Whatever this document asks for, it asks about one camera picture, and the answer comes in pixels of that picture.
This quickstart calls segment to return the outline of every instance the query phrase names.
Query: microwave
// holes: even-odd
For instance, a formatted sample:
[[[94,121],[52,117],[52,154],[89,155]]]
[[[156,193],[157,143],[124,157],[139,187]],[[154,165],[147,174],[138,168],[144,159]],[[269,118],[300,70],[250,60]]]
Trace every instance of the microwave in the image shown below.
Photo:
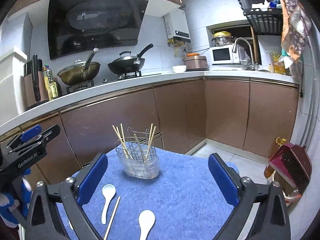
[[[234,44],[224,45],[218,47],[211,47],[209,49],[211,55],[212,65],[214,64],[240,64],[240,59],[246,58],[244,47],[237,46],[237,52],[233,53]]]

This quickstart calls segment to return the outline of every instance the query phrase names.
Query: ceramic spoon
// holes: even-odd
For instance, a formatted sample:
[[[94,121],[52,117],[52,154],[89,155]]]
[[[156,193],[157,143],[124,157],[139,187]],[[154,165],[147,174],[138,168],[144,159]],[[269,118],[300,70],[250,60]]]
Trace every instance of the ceramic spoon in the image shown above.
[[[101,222],[102,224],[107,223],[107,209],[110,204],[111,199],[113,196],[116,194],[116,188],[115,186],[111,184],[104,185],[102,188],[102,194],[106,199],[106,203],[104,204],[103,211],[102,211],[102,216],[101,216]]]
[[[141,229],[140,240],[146,240],[150,229],[155,223],[155,214],[150,210],[144,210],[139,215],[139,225]]]

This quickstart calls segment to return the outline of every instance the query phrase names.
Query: white bowl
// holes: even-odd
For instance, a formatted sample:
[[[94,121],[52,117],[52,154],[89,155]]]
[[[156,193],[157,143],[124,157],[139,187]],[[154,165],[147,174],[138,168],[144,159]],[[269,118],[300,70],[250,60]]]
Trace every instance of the white bowl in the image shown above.
[[[175,72],[175,73],[185,72],[186,69],[187,69],[187,66],[186,66],[186,65],[179,65],[179,66],[173,66],[173,67],[172,67],[172,70],[173,70],[173,72]]]

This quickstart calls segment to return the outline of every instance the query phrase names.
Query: black range hood glass panel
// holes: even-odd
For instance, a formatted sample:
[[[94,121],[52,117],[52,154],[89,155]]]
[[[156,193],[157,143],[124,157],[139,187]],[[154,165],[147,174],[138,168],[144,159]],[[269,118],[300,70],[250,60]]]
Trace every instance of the black range hood glass panel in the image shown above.
[[[148,0],[50,0],[50,59],[91,50],[135,46]]]

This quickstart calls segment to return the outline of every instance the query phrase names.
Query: black wok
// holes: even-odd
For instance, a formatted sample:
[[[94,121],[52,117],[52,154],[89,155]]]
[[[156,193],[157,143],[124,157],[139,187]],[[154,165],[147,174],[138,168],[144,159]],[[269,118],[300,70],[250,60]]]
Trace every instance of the black wok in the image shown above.
[[[124,56],[115,59],[113,62],[108,64],[109,69],[117,75],[122,75],[131,72],[138,72],[142,69],[145,62],[144,58],[141,58],[149,49],[153,47],[153,44],[146,46],[137,56],[132,56],[131,51],[123,51],[119,55],[124,53],[130,53],[130,56]]]

